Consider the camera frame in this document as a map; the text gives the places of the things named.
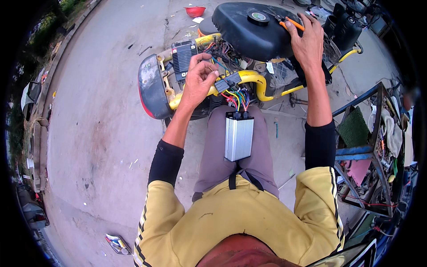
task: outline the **metal rack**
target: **metal rack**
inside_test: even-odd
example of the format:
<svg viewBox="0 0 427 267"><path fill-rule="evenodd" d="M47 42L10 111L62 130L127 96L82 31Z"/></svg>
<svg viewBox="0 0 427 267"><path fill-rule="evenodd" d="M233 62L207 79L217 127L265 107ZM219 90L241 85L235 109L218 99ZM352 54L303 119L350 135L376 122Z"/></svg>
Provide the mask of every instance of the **metal rack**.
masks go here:
<svg viewBox="0 0 427 267"><path fill-rule="evenodd" d="M349 192L351 192L351 194L356 198L360 198L360 196L357 193L356 188L353 186L353 183L351 182L350 177L347 174L347 171L343 170L339 164L339 161L342 161L342 160L361 160L361 159L372 160L375 170L379 176L380 186L383 190L383 193L386 199L386 204L390 206L392 205L390 190L388 187L388 181L386 180L386 174L384 173L383 166L381 165L381 162L380 162L380 158L375 152L378 144L377 140L379 138L379 128L381 123L381 109L383 107L383 97L385 96L389 101L391 101L391 98L387 90L385 89L384 84L382 82L376 84L373 88L368 90L366 93L364 93L357 99L351 101L347 105L333 112L332 117L335 117L345 112L344 117L342 119L344 120L347 117L347 115L351 112L350 109L352 107L354 108L355 105L368 99L374 94L377 94L377 113L375 116L374 131L371 134L369 143L359 147L346 147L346 148L341 148L336 150L335 170L343 177L345 183L348 186L348 188L346 189L346 193L344 194L344 196L341 196L339 200L353 207L360 208L380 216L392 217L392 208L389 206L387 206L387 211L385 211L384 209L378 208L376 206L366 205L361 201L361 199L348 200L345 195L348 195ZM394 114L398 114L395 108L393 108L393 111L394 111ZM370 203L373 193L376 189L375 187L376 186L373 186L373 188L369 189L370 191L366 194L366 197L363 199L364 202Z"/></svg>

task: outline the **green mat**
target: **green mat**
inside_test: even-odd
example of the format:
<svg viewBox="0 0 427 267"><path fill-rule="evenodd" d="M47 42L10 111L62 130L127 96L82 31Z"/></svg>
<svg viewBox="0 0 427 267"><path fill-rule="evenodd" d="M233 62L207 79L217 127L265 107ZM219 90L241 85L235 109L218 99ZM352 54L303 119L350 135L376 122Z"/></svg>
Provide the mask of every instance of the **green mat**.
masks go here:
<svg viewBox="0 0 427 267"><path fill-rule="evenodd" d="M336 127L336 131L347 147L358 147L368 143L369 129L366 126L360 107L356 107L356 109Z"/></svg>

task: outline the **man's left hand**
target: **man's left hand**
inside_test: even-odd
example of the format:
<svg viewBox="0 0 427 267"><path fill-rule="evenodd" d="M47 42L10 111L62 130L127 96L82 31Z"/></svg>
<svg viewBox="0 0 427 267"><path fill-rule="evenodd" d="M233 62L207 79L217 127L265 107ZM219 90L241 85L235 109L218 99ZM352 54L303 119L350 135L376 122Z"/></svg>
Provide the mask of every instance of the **man's left hand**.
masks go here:
<svg viewBox="0 0 427 267"><path fill-rule="evenodd" d="M193 111L206 98L209 89L218 78L218 67L203 59L211 59L211 55L201 53L191 57L184 92L178 108Z"/></svg>

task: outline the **pink cloth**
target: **pink cloth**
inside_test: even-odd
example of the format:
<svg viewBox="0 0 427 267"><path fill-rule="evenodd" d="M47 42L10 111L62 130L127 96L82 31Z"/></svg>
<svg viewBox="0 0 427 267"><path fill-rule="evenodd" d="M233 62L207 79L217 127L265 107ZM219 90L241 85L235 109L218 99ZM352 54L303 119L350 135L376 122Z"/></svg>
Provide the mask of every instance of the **pink cloth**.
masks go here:
<svg viewBox="0 0 427 267"><path fill-rule="evenodd" d="M370 159L361 159L361 160L352 160L351 167L348 170L348 176L351 176L353 180L356 182L357 186L360 186L363 182L363 179L368 172L369 166L371 165Z"/></svg>

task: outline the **parked car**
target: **parked car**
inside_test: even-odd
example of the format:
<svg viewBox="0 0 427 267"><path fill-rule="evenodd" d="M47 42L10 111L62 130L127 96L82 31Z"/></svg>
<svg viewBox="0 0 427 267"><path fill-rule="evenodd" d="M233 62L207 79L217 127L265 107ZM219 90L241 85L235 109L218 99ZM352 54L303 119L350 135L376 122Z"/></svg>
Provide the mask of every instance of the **parked car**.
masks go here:
<svg viewBox="0 0 427 267"><path fill-rule="evenodd" d="M32 107L38 99L38 95L41 92L41 84L36 81L30 81L24 88L21 97L21 108L22 113L27 121L31 116Z"/></svg>

